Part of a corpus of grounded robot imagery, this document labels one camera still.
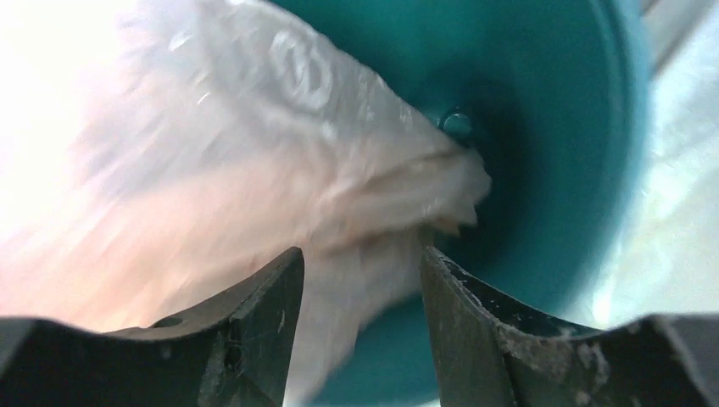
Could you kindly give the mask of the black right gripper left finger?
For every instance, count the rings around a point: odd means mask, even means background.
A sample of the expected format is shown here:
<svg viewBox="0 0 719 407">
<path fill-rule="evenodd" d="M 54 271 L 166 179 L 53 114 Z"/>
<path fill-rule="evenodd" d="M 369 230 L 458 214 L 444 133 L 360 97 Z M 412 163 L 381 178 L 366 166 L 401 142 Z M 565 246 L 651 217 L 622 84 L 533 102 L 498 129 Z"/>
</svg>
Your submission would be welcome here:
<svg viewBox="0 0 719 407">
<path fill-rule="evenodd" d="M 1 322 L 4 406 L 280 406 L 304 284 L 290 248 L 148 328 Z"/>
</svg>

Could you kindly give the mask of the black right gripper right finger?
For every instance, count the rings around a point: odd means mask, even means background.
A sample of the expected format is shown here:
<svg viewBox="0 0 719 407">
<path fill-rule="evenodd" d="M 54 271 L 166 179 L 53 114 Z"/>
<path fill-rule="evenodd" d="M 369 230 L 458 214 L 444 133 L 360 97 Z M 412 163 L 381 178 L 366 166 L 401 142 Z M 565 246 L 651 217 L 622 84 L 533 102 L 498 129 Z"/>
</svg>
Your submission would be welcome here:
<svg viewBox="0 0 719 407">
<path fill-rule="evenodd" d="M 654 314 L 608 331 L 547 315 L 435 248 L 423 304 L 443 406 L 715 406 L 718 317 Z"/>
</svg>

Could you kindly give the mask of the pink plastic trash bag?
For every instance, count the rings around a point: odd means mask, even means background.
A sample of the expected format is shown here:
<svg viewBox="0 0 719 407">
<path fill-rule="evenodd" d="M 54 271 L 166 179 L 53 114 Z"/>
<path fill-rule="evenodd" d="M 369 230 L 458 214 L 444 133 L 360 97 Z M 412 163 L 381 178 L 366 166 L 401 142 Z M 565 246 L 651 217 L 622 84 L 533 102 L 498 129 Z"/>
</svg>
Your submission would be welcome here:
<svg viewBox="0 0 719 407">
<path fill-rule="evenodd" d="M 299 406 L 490 185 L 478 153 L 266 1 L 1 4 L 4 316 L 148 326 L 298 247 Z"/>
</svg>

